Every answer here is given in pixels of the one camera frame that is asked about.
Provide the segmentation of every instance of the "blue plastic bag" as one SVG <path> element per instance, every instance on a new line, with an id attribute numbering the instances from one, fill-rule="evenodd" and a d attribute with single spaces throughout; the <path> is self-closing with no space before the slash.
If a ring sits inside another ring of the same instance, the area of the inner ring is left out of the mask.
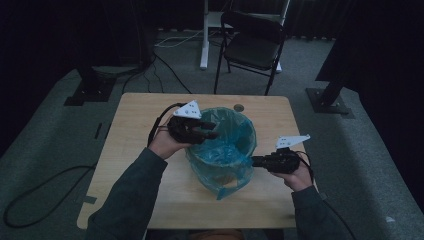
<path id="1" fill-rule="evenodd" d="M 199 181 L 220 200 L 249 183 L 256 132 L 245 115 L 219 107 L 202 111 L 202 121 L 216 124 L 218 138 L 186 149 Z"/>

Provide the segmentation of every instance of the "gray sweater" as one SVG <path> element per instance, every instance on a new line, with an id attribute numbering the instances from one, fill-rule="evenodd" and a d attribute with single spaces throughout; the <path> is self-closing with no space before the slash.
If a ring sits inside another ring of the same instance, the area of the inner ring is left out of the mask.
<path id="1" fill-rule="evenodd" d="M 88 220 L 85 239 L 142 239 L 168 163 L 145 148 Z M 299 239 L 345 239 L 338 220 L 315 187 L 292 193 Z"/>

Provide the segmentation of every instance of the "person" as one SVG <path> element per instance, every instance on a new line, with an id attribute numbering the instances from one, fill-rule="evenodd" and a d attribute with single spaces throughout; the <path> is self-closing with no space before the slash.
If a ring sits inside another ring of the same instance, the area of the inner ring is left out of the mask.
<path id="1" fill-rule="evenodd" d="M 189 146 L 175 141 L 166 125 L 160 126 L 152 143 L 115 182 L 104 205 L 89 217 L 85 239 L 142 239 L 168 164 L 165 160 Z M 345 238 L 303 163 L 293 174 L 271 174 L 284 179 L 284 183 L 294 191 L 292 198 L 299 239 Z"/>

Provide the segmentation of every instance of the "person's left hand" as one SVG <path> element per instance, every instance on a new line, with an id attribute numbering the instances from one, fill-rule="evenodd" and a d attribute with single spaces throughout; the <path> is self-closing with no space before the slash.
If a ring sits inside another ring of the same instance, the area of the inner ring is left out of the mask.
<path id="1" fill-rule="evenodd" d="M 169 135 L 167 124 L 171 117 L 172 115 L 162 126 L 158 127 L 156 136 L 148 147 L 162 159 L 168 159 L 178 150 L 191 146 L 189 143 L 177 142 L 173 137 L 171 137 L 171 135 Z"/>

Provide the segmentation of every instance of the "wooden table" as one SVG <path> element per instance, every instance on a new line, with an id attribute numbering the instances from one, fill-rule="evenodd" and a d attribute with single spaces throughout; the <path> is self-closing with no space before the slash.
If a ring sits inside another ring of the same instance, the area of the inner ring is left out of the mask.
<path id="1" fill-rule="evenodd" d="M 78 227 L 87 227 L 88 217 L 106 200 L 112 185 L 147 144 L 156 118 L 171 104 L 197 100 L 200 109 L 242 104 L 242 112 L 256 130 L 254 156 L 275 151 L 280 135 L 299 131 L 285 97 L 126 93 L 122 96 L 96 171 L 87 192 L 95 203 L 84 202 Z M 292 147 L 304 151 L 303 145 Z M 295 227 L 291 190 L 283 180 L 263 168 L 255 168 L 248 185 L 216 200 L 191 170 L 185 151 L 168 160 L 149 229 L 286 228 Z"/>

